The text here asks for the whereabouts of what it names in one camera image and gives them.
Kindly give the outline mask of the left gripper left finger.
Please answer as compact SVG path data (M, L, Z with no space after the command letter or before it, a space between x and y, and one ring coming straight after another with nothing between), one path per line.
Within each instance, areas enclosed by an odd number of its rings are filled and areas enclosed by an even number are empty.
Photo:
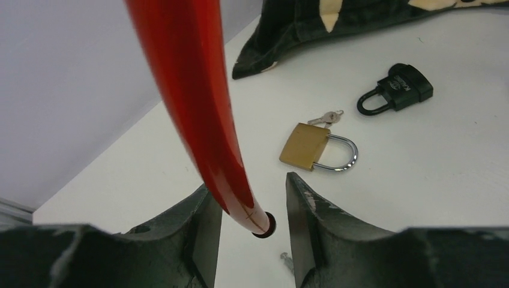
M206 187L127 233L1 228L2 287L213 287L222 210Z

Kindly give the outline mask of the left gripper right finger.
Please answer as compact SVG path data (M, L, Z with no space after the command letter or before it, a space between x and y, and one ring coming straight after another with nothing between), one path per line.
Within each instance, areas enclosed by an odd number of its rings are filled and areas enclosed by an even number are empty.
M391 232L347 213L297 173L286 176L297 287L507 287L507 227Z

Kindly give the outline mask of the large brass padlock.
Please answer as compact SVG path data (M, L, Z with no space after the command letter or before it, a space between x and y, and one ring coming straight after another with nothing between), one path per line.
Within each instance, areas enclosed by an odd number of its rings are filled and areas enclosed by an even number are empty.
M330 140L349 147L351 156L345 164L328 166L319 162ZM358 155L358 148L350 139L332 134L327 128L299 123L288 137L280 153L279 160L282 163L307 171L319 168L333 172L343 172L354 166L358 160Z

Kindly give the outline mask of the black padlock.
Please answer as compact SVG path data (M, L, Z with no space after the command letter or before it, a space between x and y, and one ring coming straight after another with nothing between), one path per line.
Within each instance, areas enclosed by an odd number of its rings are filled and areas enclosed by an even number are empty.
M399 111L413 104L422 103L433 96L434 88L429 80L414 66L394 64L387 77L377 81L376 88L362 95L357 110L364 116L375 116L387 110ZM376 109L366 109L364 102L380 95L386 104Z

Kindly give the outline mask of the red cable lock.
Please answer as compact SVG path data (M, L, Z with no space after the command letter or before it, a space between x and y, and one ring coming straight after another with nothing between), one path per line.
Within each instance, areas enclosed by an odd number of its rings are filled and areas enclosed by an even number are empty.
M218 1L127 1L162 100L204 184L258 238L276 229L258 204L238 145Z

